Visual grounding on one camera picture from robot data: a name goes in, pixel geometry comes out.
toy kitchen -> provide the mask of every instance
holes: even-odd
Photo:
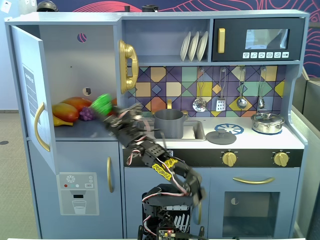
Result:
[[[293,237],[308,143],[291,106],[308,13],[34,12],[5,24],[40,238],[135,239],[143,195],[168,183],[84,110],[56,114],[103,94],[139,104],[147,136],[202,176],[196,207],[166,207],[178,229]]]

circuit board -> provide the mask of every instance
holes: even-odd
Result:
[[[175,240],[176,239],[176,230],[173,228],[158,228],[157,240]]]

colorful tile backsplash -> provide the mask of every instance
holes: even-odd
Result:
[[[204,73],[198,75],[198,67],[140,67],[135,88],[128,94],[128,103],[141,103],[143,114],[165,109],[168,99],[172,100],[172,108],[186,110],[190,117],[251,117],[257,111],[260,66],[245,66],[245,82],[243,96],[247,107],[240,109],[237,99],[240,95],[240,66],[227,66],[226,77],[221,74],[223,97],[226,99],[226,111],[216,111],[217,99],[221,94],[219,66],[203,67]],[[267,66],[266,82],[263,87],[265,108],[274,114],[280,113],[285,86],[286,66]],[[192,103],[200,95],[202,83],[197,85],[197,78],[202,78],[202,97],[207,101],[205,112],[196,112]]]

floor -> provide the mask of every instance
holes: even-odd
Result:
[[[0,240],[37,239],[20,117],[0,113]]]

gray pot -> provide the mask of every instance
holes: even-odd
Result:
[[[187,113],[176,109],[163,109],[154,115],[154,128],[160,129],[166,139],[182,139],[184,136],[184,121],[188,118]],[[160,131],[154,132],[156,139],[161,139]]]
[[[256,113],[251,116],[252,129],[262,134],[281,132],[285,119],[273,113]]]

